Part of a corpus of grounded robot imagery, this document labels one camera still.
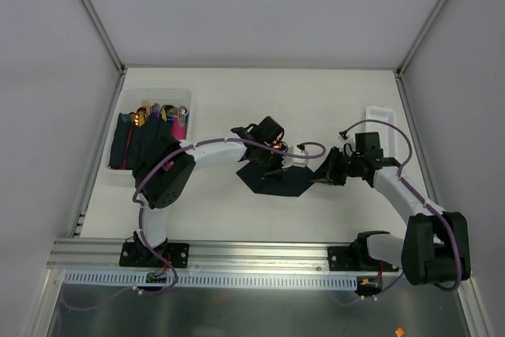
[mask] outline black pouch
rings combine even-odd
[[[114,139],[110,146],[109,167],[111,169],[122,169],[125,162],[126,145],[133,122],[128,114],[119,114]]]

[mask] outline white table surface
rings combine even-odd
[[[193,140],[220,137],[230,128],[271,115],[286,130],[288,144],[318,141],[329,149],[337,133],[365,117],[370,105],[396,112],[410,135],[395,79],[389,71],[301,69],[129,69],[124,88],[187,86],[193,89]],[[353,132],[364,130],[357,127]],[[406,144],[397,136],[400,162]],[[315,170],[323,159],[309,167]],[[252,193],[235,172],[244,163],[196,171],[170,206],[170,239],[348,242],[365,230],[389,230],[399,237],[405,224],[366,182],[349,178],[344,187],[313,185],[298,198]],[[406,168],[424,185],[414,155]],[[115,185],[100,169],[81,237],[127,238],[137,228],[133,187]]]

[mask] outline cable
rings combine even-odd
[[[398,276],[396,277],[396,279],[395,279],[395,280],[394,280],[394,281],[393,281],[393,282],[392,282],[389,286],[387,286],[386,288],[384,288],[384,289],[383,289],[382,291],[380,291],[377,295],[372,295],[372,296],[360,296],[359,298],[356,298],[356,299],[354,299],[354,300],[350,301],[349,303],[342,303],[340,300],[336,299],[336,298],[335,298],[335,296],[333,296],[333,293],[334,293],[335,291],[332,291],[332,292],[330,293],[330,297],[331,297],[331,300],[333,300],[333,302],[334,302],[334,303],[336,303],[336,304],[338,304],[338,305],[340,305],[340,306],[342,306],[342,307],[349,307],[349,306],[351,306],[351,305],[355,305],[355,304],[359,303],[360,301],[364,301],[364,300],[366,300],[366,299],[374,299],[374,300],[376,300],[379,296],[382,296],[382,295],[386,294],[387,292],[389,292],[389,291],[391,290],[391,288],[392,288],[392,287],[394,287],[394,286],[395,286],[395,285],[396,285],[396,284],[400,281],[400,279],[402,279],[402,278],[403,278],[403,276],[404,276],[404,275],[405,275],[405,274],[404,274],[404,273],[403,273],[403,271],[402,271],[402,274],[398,275]]]
[[[455,234],[452,232],[451,226],[446,221],[446,219],[436,210],[430,203],[426,201],[426,199],[403,177],[400,178],[400,181],[403,185],[409,189],[409,191],[422,203],[425,205],[425,208],[430,211],[436,218],[443,224],[443,227],[446,229],[447,234],[449,236],[449,241],[451,241],[452,253],[454,254],[454,260],[456,262],[456,280],[454,281],[454,285],[451,287],[445,287],[438,283],[435,284],[437,288],[440,288],[443,291],[456,291],[461,284],[462,277],[462,267],[461,261],[459,260],[459,250],[458,243],[456,242]]]
[[[268,150],[268,151],[270,151],[272,153],[275,153],[275,154],[284,155],[286,157],[299,158],[299,159],[316,159],[316,158],[320,158],[324,154],[326,154],[326,148],[324,147],[324,145],[320,144],[319,142],[304,142],[303,143],[304,146],[314,145],[314,146],[317,146],[317,147],[321,148],[321,152],[319,154],[315,154],[315,155],[297,155],[297,154],[288,153],[288,152],[281,152],[280,150],[277,150],[275,148],[271,148],[269,146],[260,144],[260,143],[255,142],[255,141],[244,140],[242,138],[227,138],[227,139],[225,139],[224,137],[220,137],[220,138],[213,138],[213,139],[210,139],[210,140],[199,141],[199,142],[196,142],[195,144],[191,144],[191,145],[185,146],[183,148],[179,148],[176,151],[171,152],[169,155],[167,155],[161,161],[159,161],[156,164],[156,166],[154,166],[153,169],[151,171],[149,171],[149,173],[144,177],[144,179],[142,179],[142,181],[140,182],[140,184],[135,189],[135,193],[133,194],[133,203],[136,203],[136,204],[140,205],[140,211],[139,211],[139,239],[140,239],[140,241],[142,242],[142,244],[146,248],[148,248],[149,252],[151,252],[151,254],[153,256],[155,256],[156,258],[158,258],[159,260],[161,260],[174,273],[174,281],[169,286],[165,286],[164,288],[162,288],[159,291],[156,291],[156,292],[143,292],[143,294],[165,294],[166,292],[168,292],[172,288],[174,288],[175,284],[178,282],[178,275],[177,275],[177,272],[175,271],[174,266],[172,266],[172,264],[168,260],[166,260],[163,256],[161,256],[160,254],[158,254],[152,248],[152,246],[150,246],[148,244],[148,241],[147,241],[147,239],[145,237],[145,234],[144,234],[144,222],[143,222],[145,203],[144,203],[143,200],[139,199],[139,195],[142,192],[142,189],[151,180],[151,178],[155,175],[155,173],[160,168],[164,167],[165,164],[167,162],[171,161],[176,155],[179,155],[179,154],[181,154],[183,152],[186,152],[188,150],[191,150],[193,148],[198,148],[198,147],[203,146],[203,145],[217,144],[217,143],[226,143],[226,142],[239,142],[239,143],[242,143],[242,144],[252,145],[252,146],[256,146],[258,148],[262,148],[264,150]]]
[[[378,124],[389,126],[390,128],[392,128],[392,129],[396,130],[398,133],[400,133],[403,136],[403,138],[405,139],[405,141],[407,143],[407,146],[409,147],[409,155],[407,156],[407,158],[405,159],[405,161],[403,161],[403,163],[398,168],[398,179],[424,205],[424,207],[430,211],[430,213],[432,213],[434,216],[436,216],[436,218],[442,223],[443,227],[447,231],[447,235],[449,236],[449,241],[451,242],[452,253],[454,255],[454,262],[455,262],[455,265],[456,265],[456,280],[454,281],[454,285],[451,286],[451,287],[445,287],[445,286],[442,286],[442,285],[440,285],[438,283],[435,284],[435,286],[437,288],[440,288],[441,290],[444,290],[444,291],[456,291],[459,288],[459,285],[461,284],[462,267],[461,267],[461,261],[459,260],[458,243],[456,242],[455,234],[452,231],[451,226],[446,221],[446,219],[436,209],[434,209],[434,207],[431,206],[431,204],[428,203],[426,201],[426,199],[404,177],[402,177],[403,168],[412,159],[412,154],[413,154],[412,144],[410,143],[410,140],[409,140],[408,136],[405,134],[405,132],[403,132],[396,125],[393,125],[393,124],[391,124],[389,122],[383,122],[383,121],[380,121],[380,120],[372,120],[372,119],[369,119],[369,118],[366,118],[365,120],[361,120],[359,122],[355,122],[349,128],[347,128],[346,130],[342,131],[340,133],[340,135],[344,137],[344,136],[347,135],[347,133],[352,128],[354,128],[357,125],[366,123],[366,122],[375,122],[375,123],[378,123]]]
[[[75,306],[70,305],[69,303],[66,302],[65,298],[63,297],[63,295],[65,293],[65,286],[62,286],[62,291],[60,293],[59,301],[62,303],[62,305],[64,305],[66,308],[68,308],[71,311],[76,311],[76,312],[94,311],[96,309],[100,309],[103,306],[107,305],[112,300],[114,300],[117,296],[119,296],[120,294],[123,294],[127,290],[135,290],[135,289],[136,289],[135,287],[123,287],[118,292],[116,292],[115,294],[113,294],[110,298],[102,301],[98,305],[92,305],[92,306],[89,306],[89,307],[75,307]]]
[[[355,126],[358,126],[360,124],[364,124],[366,122],[375,122],[377,124],[382,124],[382,125],[387,125],[389,126],[390,128],[394,129],[395,131],[397,131],[398,133],[400,133],[402,135],[402,137],[405,139],[406,143],[407,143],[407,146],[409,147],[409,155],[407,156],[407,158],[405,159],[405,161],[403,161],[403,163],[400,165],[400,167],[398,168],[398,176],[401,176],[402,175],[402,172],[403,172],[403,168],[406,166],[406,164],[412,159],[412,154],[413,154],[413,149],[412,149],[412,144],[410,143],[410,140],[408,138],[408,136],[405,134],[405,132],[403,132],[399,127],[397,127],[396,125],[394,124],[391,124],[389,122],[382,122],[380,120],[373,120],[371,118],[366,118],[365,120],[361,120],[359,122],[355,122],[354,124],[352,124],[349,128],[347,128],[346,130],[340,132],[340,135],[341,136],[346,136],[347,133],[352,129],[354,128]]]

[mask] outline metal frame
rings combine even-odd
[[[107,130],[109,129],[109,124],[114,116],[114,109],[116,107],[116,103],[118,102],[119,94],[123,88],[125,76],[126,70],[123,71],[116,80],[110,102],[108,103],[106,112],[103,116],[103,122],[99,129],[99,135],[95,142],[95,147],[93,148],[92,158],[88,164],[88,169],[86,170],[84,184],[82,185],[80,192],[77,194],[77,202],[73,210],[75,218],[69,226],[70,237],[79,236],[80,234],[80,229],[83,225],[86,211],[88,210],[89,201],[92,198],[93,186],[95,185],[96,175],[98,174],[98,169],[100,167],[100,160],[102,159],[102,150],[105,146],[105,140],[107,139]]]
[[[416,38],[412,42],[412,45],[410,45],[410,48],[407,51],[405,58],[403,59],[402,63],[400,64],[400,67],[398,68],[400,78],[402,78],[403,74],[405,73],[410,63],[416,56],[417,51],[419,51],[419,48],[422,46],[423,42],[428,37],[430,31],[433,28],[433,25],[435,25],[440,14],[445,9],[448,1],[449,0],[436,0],[435,5],[430,10],[428,17],[426,17],[425,22],[421,26],[421,29],[417,33]]]
[[[102,44],[105,47],[105,50],[109,54],[110,60],[112,61],[113,65],[115,66],[116,70],[119,72],[122,72],[124,69],[124,65],[121,62],[121,59],[118,56],[118,52],[115,50],[114,45],[112,41],[110,41],[109,35],[107,34],[105,28],[103,27],[102,21],[100,21],[100,18],[98,17],[98,14],[95,11],[95,7],[92,4],[91,0],[79,0],[81,5],[84,7],[84,10],[86,11],[86,14],[89,17],[89,20],[91,21],[93,27],[95,28],[96,32],[98,33],[98,36],[100,40],[102,41]]]
[[[86,180],[79,193],[75,209],[76,218],[72,225],[71,236],[79,234],[80,221],[84,218],[91,198],[92,188],[98,172],[101,152],[103,150],[107,128],[114,112],[122,84],[125,79],[125,66],[118,57],[113,43],[103,27],[91,0],[79,0],[90,18],[95,30],[110,56],[114,66],[120,72],[120,77],[114,88],[109,111],[103,119],[100,135],[95,144],[92,161],[90,162]],[[436,188],[419,136],[413,112],[410,108],[406,86],[402,81],[403,74],[413,61],[422,43],[428,37],[433,25],[447,5],[448,0],[437,0],[428,17],[418,32],[398,68],[395,79],[398,92],[406,113],[407,122],[421,165],[428,195],[436,200]],[[47,264],[43,289],[36,299],[33,312],[28,319],[27,335],[46,335],[51,323],[52,310],[56,305],[60,286],[65,270],[70,268],[102,268],[115,271],[118,267],[118,255],[121,252],[123,240],[95,238],[59,238],[54,243],[53,251]],[[244,272],[244,273],[277,273],[296,275],[321,275],[329,273],[326,248],[330,244],[298,244],[298,243],[266,243],[266,242],[189,242],[191,255],[188,271],[205,272]],[[459,291],[462,307],[472,336],[493,336],[488,317],[484,310],[475,279],[462,283]]]

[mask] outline black mounting bracket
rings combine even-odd
[[[189,259],[189,244],[165,241],[155,247],[155,251],[168,259],[175,268],[187,268]],[[133,241],[125,241],[119,257],[119,266],[123,268],[161,268],[163,262],[155,257],[142,244],[136,232]]]
[[[328,267],[330,271],[380,271],[379,260],[368,254],[366,239],[373,234],[386,234],[383,231],[362,232],[348,246],[329,246],[327,248]],[[382,263],[383,272],[397,272],[387,262]]]

